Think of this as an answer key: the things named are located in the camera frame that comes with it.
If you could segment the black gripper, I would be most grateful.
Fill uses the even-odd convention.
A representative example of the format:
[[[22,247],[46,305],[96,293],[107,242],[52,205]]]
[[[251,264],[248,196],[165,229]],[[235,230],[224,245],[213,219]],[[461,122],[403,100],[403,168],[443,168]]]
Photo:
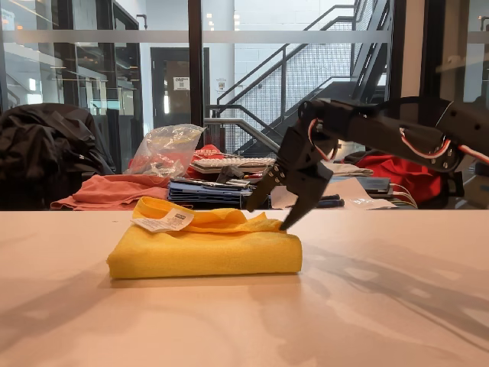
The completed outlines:
[[[280,231],[287,231],[317,206],[332,176],[333,172],[319,162],[303,169],[290,171],[286,178],[282,167],[275,163],[247,198],[245,209],[250,213],[259,209],[268,201],[272,189],[283,184],[286,178],[285,186],[291,193],[297,195],[296,202],[280,225]]]

